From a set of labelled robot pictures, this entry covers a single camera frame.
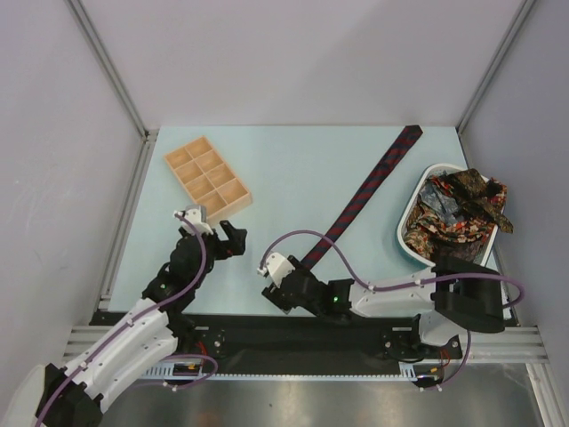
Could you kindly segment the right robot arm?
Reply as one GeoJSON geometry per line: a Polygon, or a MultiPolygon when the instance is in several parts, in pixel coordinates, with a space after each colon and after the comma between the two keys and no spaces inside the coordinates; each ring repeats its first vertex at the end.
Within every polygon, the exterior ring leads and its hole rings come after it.
{"type": "Polygon", "coordinates": [[[412,350],[430,357],[462,332],[505,329],[501,282],[494,270],[454,257],[400,279],[361,285],[353,278],[319,280],[294,257],[272,253],[257,269],[270,284],[262,294],[282,312],[303,308],[349,324],[365,318],[410,318],[412,350]]]}

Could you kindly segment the red navy striped tie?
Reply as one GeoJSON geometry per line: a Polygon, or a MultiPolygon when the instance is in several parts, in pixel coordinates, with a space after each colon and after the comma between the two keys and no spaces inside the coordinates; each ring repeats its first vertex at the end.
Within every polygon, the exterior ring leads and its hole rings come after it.
{"type": "Polygon", "coordinates": [[[324,255],[332,248],[332,243],[337,242],[349,225],[364,209],[375,191],[389,177],[396,166],[422,135],[423,130],[419,125],[407,125],[401,131],[394,142],[383,154],[381,159],[374,166],[372,171],[369,172],[333,225],[328,231],[326,231],[325,236],[331,240],[331,243],[324,238],[320,238],[318,243],[313,246],[303,259],[312,259],[318,263],[324,257],[324,255]]]}

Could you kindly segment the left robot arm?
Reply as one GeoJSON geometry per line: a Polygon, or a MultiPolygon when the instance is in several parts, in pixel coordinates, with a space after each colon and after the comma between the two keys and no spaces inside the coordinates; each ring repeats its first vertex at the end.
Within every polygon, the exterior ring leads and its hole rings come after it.
{"type": "Polygon", "coordinates": [[[1,422],[3,426],[97,426],[112,403],[163,359],[188,355],[196,335],[182,312],[217,261],[241,256],[247,231],[221,222],[220,239],[205,222],[182,223],[180,239],[135,305],[95,344],[63,367],[34,368],[1,422]]]}

